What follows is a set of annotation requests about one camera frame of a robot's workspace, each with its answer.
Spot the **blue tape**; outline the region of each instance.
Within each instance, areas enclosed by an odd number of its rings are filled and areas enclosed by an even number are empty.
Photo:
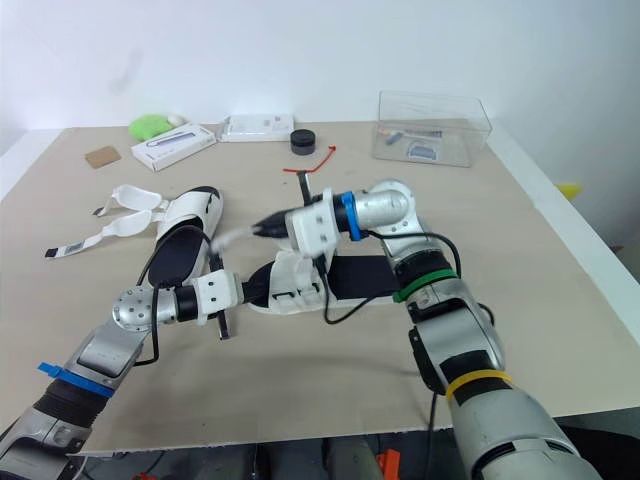
[[[48,363],[42,362],[38,365],[38,370],[43,371],[47,375],[52,378],[59,378],[71,385],[75,385],[76,387],[80,387],[89,392],[97,393],[98,395],[102,395],[103,397],[111,398],[115,393],[114,390],[100,385],[88,378],[81,377],[80,375],[76,375],[75,373],[71,373],[68,370],[65,370],[62,367],[58,367],[57,365],[49,365]]]
[[[353,192],[345,192],[340,197],[342,204],[344,205],[345,213],[347,214],[347,222],[349,222],[349,235],[351,240],[358,242],[362,240],[362,232],[358,227],[358,215],[356,213],[355,197]]]

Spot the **table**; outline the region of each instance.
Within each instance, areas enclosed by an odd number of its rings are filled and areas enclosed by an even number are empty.
[[[49,379],[35,370],[39,362],[64,363],[108,318],[151,252],[152,229],[80,255],[43,258],[47,248],[107,223],[91,212],[115,186],[165,197],[214,186],[224,195],[219,231],[226,231],[301,204],[296,177],[281,169],[314,165],[329,143],[337,152],[311,177],[312,190],[367,188],[388,177],[408,183],[419,215],[456,242],[471,291],[494,310],[508,371],[552,415],[640,405],[632,327],[489,147],[470,169],[389,162],[371,158],[372,123],[305,127],[318,136],[310,158],[282,143],[219,144],[159,173],[133,159],[124,127],[62,132],[0,203],[0,381],[11,392],[0,404],[0,424],[40,397]],[[93,170],[84,153],[105,145],[123,159]],[[345,241],[338,251],[380,249],[368,239]],[[275,252],[270,241],[248,239],[225,253],[225,266],[247,277]],[[85,451],[425,428],[430,394],[412,358],[403,307],[371,306],[331,327],[319,312],[272,317],[241,306],[230,327],[226,342],[218,341],[216,322],[161,328],[160,361],[131,372]],[[436,425],[449,424],[441,401]]]

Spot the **yellow object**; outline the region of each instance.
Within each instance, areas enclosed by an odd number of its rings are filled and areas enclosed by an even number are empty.
[[[582,185],[579,183],[556,183],[558,190],[571,201],[582,192]]]
[[[513,379],[507,372],[503,372],[501,370],[476,370],[475,372],[465,373],[464,375],[456,378],[453,382],[449,384],[449,388],[447,388],[447,401],[451,400],[451,397],[455,393],[457,389],[459,389],[462,385],[465,385],[469,382],[473,382],[474,380],[479,380],[480,378],[501,378],[509,383],[513,383]]]

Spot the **product box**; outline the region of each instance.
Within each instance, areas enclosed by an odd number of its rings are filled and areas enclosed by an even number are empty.
[[[232,115],[220,133],[221,142],[288,142],[293,115]]]
[[[131,147],[133,156],[154,172],[216,143],[215,135],[197,123],[187,123]]]

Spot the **orange object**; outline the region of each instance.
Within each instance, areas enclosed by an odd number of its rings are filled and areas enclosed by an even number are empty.
[[[298,168],[283,168],[282,171],[283,172],[289,172],[289,173],[298,173],[298,172],[315,173],[320,169],[320,167],[322,165],[327,163],[327,160],[329,160],[329,158],[331,158],[331,155],[333,155],[333,152],[335,152],[335,151],[336,151],[336,146],[335,145],[329,145],[329,153],[327,153],[327,156],[324,157],[324,160],[322,160],[318,165],[313,167],[311,170],[298,169]]]
[[[384,480],[400,480],[398,472],[400,471],[400,452],[388,448],[385,453],[376,455],[380,470]]]

